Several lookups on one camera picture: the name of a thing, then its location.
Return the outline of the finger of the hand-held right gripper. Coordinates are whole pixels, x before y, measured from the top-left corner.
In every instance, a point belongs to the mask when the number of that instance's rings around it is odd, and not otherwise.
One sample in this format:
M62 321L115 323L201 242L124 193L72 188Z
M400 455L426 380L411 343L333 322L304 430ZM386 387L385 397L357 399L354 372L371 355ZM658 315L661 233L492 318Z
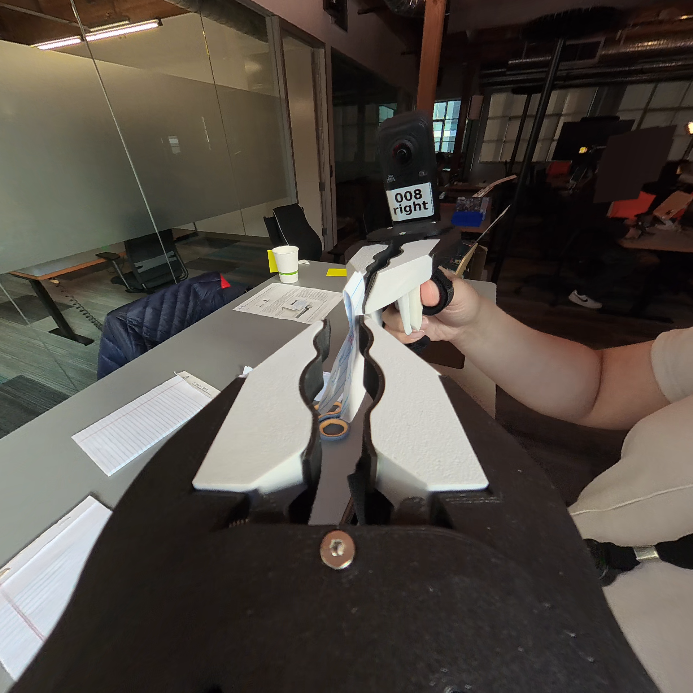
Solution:
M372 314L420 287L432 275L432 251L439 240L404 243L384 268L376 271L366 291L364 314Z
M391 243L363 245L347 261L348 278L360 275L365 283L370 283L387 266L391 257Z

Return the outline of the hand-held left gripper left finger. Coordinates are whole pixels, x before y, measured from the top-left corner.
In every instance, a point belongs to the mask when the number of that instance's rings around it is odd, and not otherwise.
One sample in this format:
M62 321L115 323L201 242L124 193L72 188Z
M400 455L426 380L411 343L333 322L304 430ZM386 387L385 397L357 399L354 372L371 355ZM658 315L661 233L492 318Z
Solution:
M198 491L245 494L251 512L307 524L322 469L314 401L331 326L308 325L246 377L193 479Z

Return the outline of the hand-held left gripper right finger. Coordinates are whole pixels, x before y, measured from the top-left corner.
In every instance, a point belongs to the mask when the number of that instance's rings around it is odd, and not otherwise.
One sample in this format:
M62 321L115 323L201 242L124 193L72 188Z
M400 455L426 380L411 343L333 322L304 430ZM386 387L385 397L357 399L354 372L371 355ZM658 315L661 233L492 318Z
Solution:
M436 370L373 318L358 318L361 380L371 402L348 477L357 524L412 514L435 524L442 498L489 502L490 485Z

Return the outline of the grey orange-handled scissors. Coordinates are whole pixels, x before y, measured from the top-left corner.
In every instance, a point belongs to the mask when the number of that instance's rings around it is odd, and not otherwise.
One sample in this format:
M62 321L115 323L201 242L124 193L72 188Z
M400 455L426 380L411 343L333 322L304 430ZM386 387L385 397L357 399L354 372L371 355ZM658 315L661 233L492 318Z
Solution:
M319 411L319 403L313 403L318 412L318 430L322 441L339 441L345 439L350 432L350 422L342 419L342 402L335 401L325 412Z

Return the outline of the lined paper piece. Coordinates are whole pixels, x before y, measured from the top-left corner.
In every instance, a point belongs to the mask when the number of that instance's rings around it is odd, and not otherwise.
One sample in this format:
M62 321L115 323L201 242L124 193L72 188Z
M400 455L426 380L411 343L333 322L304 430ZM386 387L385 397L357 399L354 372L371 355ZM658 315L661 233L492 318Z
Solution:
M366 390L363 385L365 360L359 350L359 317L363 316L365 278L354 271L342 292L349 331L335 359L330 378L317 411L325 414L340 399L342 420L351 422L357 415Z

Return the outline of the person's right forearm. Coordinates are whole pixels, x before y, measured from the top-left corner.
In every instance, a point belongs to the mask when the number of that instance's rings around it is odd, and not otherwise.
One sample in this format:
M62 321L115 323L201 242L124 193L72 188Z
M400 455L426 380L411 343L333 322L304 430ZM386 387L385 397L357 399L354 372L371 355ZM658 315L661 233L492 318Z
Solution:
M515 400L540 414L627 430L669 404L651 361L653 342L593 350L544 334L479 299L455 342Z

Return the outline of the person's right hand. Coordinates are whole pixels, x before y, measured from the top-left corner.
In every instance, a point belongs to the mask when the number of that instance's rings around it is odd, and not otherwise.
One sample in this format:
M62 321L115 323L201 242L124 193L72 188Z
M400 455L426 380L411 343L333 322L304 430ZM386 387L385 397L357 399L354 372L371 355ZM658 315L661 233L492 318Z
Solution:
M423 316L418 331L406 334L401 315L396 306L391 305L383 312L383 327L403 344L412 344L423 337L432 342L455 342L461 337L463 328L471 324L479 313L481 297L470 282L442 267L438 268L441 275L451 283L453 298L450 303L437 315Z

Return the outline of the black office chair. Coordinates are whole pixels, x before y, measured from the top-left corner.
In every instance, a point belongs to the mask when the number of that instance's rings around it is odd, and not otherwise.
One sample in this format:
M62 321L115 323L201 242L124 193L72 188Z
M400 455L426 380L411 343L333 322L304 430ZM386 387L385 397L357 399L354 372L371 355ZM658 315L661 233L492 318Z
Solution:
M188 279L188 269L178 253L173 230L161 230L124 242L129 271L123 271L117 259L111 283L129 293L151 294L173 283Z
M272 216L263 220L273 247L295 246L299 249L299 260L321 260L323 247L320 237L308 223L299 204L278 206Z

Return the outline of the white paper cup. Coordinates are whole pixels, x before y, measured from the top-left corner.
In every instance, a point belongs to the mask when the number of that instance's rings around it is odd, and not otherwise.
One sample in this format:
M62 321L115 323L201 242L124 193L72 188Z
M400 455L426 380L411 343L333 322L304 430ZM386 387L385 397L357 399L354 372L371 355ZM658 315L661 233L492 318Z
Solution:
M272 248L273 266L282 283L296 283L299 279L299 247L284 245Z

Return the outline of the printed paper sheet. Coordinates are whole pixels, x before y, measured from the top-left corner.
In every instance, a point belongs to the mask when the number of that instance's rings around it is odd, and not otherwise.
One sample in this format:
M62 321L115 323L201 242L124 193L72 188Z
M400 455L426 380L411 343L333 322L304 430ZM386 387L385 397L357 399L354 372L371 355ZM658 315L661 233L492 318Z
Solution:
M234 308L235 311L312 324L324 320L337 305L342 292L270 283Z

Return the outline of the dark wooden column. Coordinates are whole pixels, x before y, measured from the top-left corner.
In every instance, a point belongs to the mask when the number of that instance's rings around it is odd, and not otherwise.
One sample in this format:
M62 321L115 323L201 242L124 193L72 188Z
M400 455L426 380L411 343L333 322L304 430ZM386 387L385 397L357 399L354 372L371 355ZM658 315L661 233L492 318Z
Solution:
M417 109L432 117L435 108L439 60L447 1L426 1L420 47Z

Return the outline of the navy puffer jacket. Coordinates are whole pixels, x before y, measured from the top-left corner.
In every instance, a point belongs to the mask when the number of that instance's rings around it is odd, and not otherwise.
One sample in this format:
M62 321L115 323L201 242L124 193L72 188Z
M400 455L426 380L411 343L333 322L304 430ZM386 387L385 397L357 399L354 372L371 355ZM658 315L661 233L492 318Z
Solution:
M250 286L210 272L109 312L97 362L101 379L244 295Z

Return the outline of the wooden meeting table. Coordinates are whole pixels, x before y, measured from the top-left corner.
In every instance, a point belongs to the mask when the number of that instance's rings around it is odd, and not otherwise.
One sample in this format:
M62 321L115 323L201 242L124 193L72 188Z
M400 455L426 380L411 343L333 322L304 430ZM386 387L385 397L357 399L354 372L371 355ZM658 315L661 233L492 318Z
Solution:
M50 334L87 346L93 343L93 339L74 332L74 329L67 322L56 301L53 299L46 286L44 286L44 282L57 281L60 276L85 270L90 267L100 267L108 263L113 257L124 257L125 255L126 252L123 249L117 251L115 245L113 245L108 246L106 250L101 250L100 252L96 252L96 250L81 252L24 267L19 270L11 270L7 272L7 274L14 278L29 282L40 304L44 307L48 316L56 325L54 329L49 331Z

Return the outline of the lined paper sheet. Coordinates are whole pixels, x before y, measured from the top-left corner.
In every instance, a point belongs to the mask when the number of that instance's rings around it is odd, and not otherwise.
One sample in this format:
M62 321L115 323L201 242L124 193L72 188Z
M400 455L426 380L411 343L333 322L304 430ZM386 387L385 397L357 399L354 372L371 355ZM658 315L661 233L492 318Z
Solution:
M1 569L1 665L18 680L56 626L111 510L87 497Z

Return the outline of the long ceiling light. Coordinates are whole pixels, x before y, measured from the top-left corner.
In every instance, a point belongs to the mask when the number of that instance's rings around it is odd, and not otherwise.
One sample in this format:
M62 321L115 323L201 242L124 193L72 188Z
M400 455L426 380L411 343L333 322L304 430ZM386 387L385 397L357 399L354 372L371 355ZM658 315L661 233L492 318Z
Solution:
M101 29L87 30L84 36L70 36L60 39L33 44L31 47L42 51L57 50L78 46L85 42L95 42L111 38L119 38L127 35L141 33L148 30L155 30L163 26L161 19L150 19L137 23L120 23L105 26Z

